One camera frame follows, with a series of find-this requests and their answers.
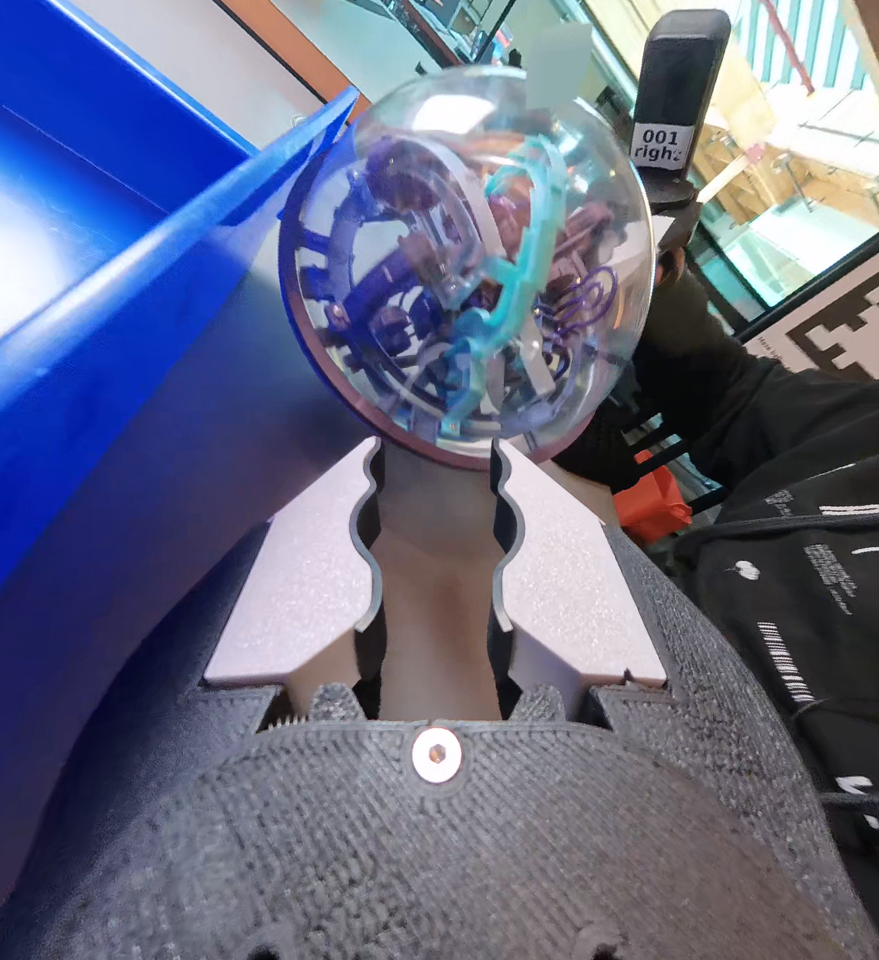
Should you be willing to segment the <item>large framed marker sign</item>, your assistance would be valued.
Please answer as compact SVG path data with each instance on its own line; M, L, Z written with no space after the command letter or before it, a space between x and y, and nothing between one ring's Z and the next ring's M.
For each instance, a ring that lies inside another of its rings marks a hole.
M740 336L793 372L879 380L879 233Z

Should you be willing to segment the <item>orange object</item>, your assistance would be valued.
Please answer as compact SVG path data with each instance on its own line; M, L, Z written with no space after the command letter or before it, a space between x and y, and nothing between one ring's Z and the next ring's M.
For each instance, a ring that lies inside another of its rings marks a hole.
M640 548L685 533L693 519L667 465L642 473L632 486L615 492L612 499L621 528Z

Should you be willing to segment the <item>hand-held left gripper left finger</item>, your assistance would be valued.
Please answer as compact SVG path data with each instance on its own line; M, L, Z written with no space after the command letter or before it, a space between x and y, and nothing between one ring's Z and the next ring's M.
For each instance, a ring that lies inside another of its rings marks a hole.
M217 690L279 687L306 714L323 686L378 714L386 654L378 495L385 455L366 438L268 523L204 673Z

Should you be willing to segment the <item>person's black printed hoodie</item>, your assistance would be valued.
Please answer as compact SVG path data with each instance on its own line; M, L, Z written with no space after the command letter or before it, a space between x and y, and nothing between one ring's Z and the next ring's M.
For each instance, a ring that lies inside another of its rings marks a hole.
M776 704L879 929L879 380L748 365L695 464L728 489L676 564Z

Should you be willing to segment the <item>blue plastic bin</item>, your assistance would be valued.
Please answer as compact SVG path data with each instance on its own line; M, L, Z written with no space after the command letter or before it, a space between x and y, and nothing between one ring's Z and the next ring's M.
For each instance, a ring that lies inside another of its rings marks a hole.
M257 149L73 4L0 2L0 589L359 97Z

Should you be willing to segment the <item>person's right forearm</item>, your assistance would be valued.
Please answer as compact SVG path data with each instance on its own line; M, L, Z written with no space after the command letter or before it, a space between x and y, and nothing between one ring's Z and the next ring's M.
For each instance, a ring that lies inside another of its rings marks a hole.
M657 282L632 366L639 393L662 416L662 425L690 446L704 441L705 460L721 453L726 432L777 367L723 329L688 270ZM636 486L642 476L608 402L553 462L613 494Z

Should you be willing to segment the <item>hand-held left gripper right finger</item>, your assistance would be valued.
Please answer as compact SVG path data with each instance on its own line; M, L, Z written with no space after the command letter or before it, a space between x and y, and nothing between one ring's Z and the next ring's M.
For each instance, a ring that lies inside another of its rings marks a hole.
M592 509L598 490L539 465L495 440L489 466L493 534L503 558L493 571L489 661L503 718L540 687L558 692L566 719L597 716L594 688L661 697L669 679Z

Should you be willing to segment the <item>clear maze ball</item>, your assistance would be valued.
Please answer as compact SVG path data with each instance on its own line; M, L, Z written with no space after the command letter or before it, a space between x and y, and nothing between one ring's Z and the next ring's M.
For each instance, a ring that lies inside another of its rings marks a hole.
M465 66L376 102L290 190L277 266L320 380L423 458L533 462L587 429L638 345L658 244L646 192L579 98Z

